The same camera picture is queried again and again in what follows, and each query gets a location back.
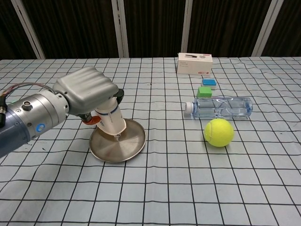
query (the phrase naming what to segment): checkered tablecloth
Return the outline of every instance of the checkered tablecloth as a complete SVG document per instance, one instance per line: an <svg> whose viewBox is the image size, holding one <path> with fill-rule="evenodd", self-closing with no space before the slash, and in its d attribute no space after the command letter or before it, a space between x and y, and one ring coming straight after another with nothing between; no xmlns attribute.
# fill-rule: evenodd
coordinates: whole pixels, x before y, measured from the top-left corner
<svg viewBox="0 0 301 226"><path fill-rule="evenodd" d="M125 118L147 142L130 161L89 151L94 127L68 119L0 159L0 226L301 225L301 57L215 58L214 96L250 97L250 118L230 121L234 140L214 148L206 120L182 113L200 76L176 58L1 60L0 89L52 86L94 66L125 91ZM38 92L24 87L8 101Z"/></svg>

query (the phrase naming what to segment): blue cube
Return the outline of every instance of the blue cube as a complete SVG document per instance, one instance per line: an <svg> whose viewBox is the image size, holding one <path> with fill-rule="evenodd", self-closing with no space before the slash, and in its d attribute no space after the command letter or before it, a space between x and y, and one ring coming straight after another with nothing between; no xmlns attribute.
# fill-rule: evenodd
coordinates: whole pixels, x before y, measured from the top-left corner
<svg viewBox="0 0 301 226"><path fill-rule="evenodd" d="M216 82L214 79L203 79L202 86L210 87L211 89L215 89Z"/></svg>

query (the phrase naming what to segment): wire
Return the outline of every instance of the wire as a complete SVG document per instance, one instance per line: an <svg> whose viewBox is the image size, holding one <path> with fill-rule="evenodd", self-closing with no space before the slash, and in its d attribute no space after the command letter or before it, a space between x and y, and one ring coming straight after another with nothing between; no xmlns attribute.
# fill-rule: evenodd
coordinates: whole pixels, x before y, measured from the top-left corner
<svg viewBox="0 0 301 226"><path fill-rule="evenodd" d="M39 83L35 83L35 82L22 82L22 83L18 83L15 85L10 86L8 89L6 89L5 91L3 91L3 93L1 94L1 96L4 96L5 98L11 94L12 92L14 92L16 89L20 88L20 87L24 87L24 86L41 86L45 89L48 89L50 92L52 92L53 94L55 94L55 91L50 88L49 86L43 85L43 84L39 84Z"/></svg>

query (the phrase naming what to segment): bottle cap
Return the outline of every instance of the bottle cap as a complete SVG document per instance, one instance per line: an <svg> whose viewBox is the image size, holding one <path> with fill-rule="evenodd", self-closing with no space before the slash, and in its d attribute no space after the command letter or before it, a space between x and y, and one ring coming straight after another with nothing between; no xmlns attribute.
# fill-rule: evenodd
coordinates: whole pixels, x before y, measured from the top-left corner
<svg viewBox="0 0 301 226"><path fill-rule="evenodd" d="M185 113L186 114L192 114L193 113L193 103L192 102L186 102L186 104L185 104Z"/></svg>

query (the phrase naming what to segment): green cube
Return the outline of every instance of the green cube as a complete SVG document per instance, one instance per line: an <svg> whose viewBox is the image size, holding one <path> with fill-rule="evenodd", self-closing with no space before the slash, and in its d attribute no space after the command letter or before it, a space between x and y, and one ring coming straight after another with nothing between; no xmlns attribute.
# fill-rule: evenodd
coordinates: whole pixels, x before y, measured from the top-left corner
<svg viewBox="0 0 301 226"><path fill-rule="evenodd" d="M199 98L204 98L204 97L211 97L212 96L212 91L210 87L204 87L204 86L200 86L198 88L198 97Z"/></svg>

